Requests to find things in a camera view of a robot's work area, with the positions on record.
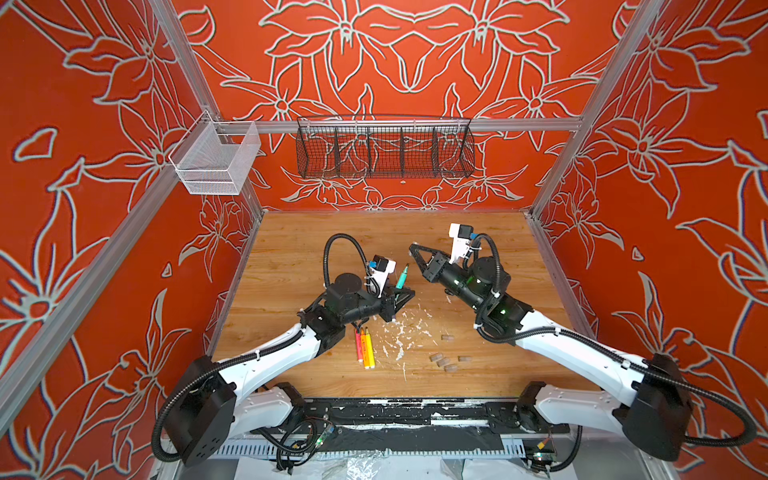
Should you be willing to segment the green pen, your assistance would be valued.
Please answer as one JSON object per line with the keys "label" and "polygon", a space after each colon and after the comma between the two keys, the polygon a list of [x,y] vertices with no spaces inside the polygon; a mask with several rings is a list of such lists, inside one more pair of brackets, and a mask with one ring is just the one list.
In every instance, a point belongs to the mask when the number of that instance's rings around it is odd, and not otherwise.
{"label": "green pen", "polygon": [[404,286],[406,284],[406,281],[407,281],[407,278],[408,278],[408,271],[409,271],[409,265],[406,264],[403,267],[403,269],[402,269],[402,271],[401,271],[401,273],[400,273],[400,275],[398,277],[398,280],[397,280],[396,285],[395,285],[396,289],[403,289],[404,288]]}

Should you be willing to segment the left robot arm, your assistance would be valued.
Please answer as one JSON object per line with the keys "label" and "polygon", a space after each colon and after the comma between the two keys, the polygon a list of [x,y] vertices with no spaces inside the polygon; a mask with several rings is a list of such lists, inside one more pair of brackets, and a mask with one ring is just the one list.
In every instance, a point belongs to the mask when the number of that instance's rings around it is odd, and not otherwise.
{"label": "left robot arm", "polygon": [[262,386],[332,349],[348,326],[372,317],[392,321],[414,296],[410,288],[391,285],[373,294],[358,276],[341,274],[298,312],[298,322],[283,334],[219,362],[206,355],[197,358],[157,413],[153,455],[161,462],[195,466],[230,437],[284,424],[301,396],[288,384],[268,391]]}

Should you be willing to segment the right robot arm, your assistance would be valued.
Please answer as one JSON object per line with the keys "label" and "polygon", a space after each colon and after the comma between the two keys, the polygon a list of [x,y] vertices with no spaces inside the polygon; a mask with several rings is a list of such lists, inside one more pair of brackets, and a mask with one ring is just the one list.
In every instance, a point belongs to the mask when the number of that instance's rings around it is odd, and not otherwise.
{"label": "right robot arm", "polygon": [[[533,396],[534,419],[619,433],[664,461],[677,460],[684,445],[734,448],[756,439],[757,426],[746,408],[685,381],[671,357],[656,354],[646,360],[610,348],[507,294],[510,277],[496,249],[488,257],[463,264],[446,252],[416,243],[409,252],[428,282],[443,286],[473,310],[473,327],[483,340],[542,355],[601,390],[589,394],[533,382],[526,390]],[[741,421],[742,431],[724,438],[689,435],[693,395],[730,411]]]}

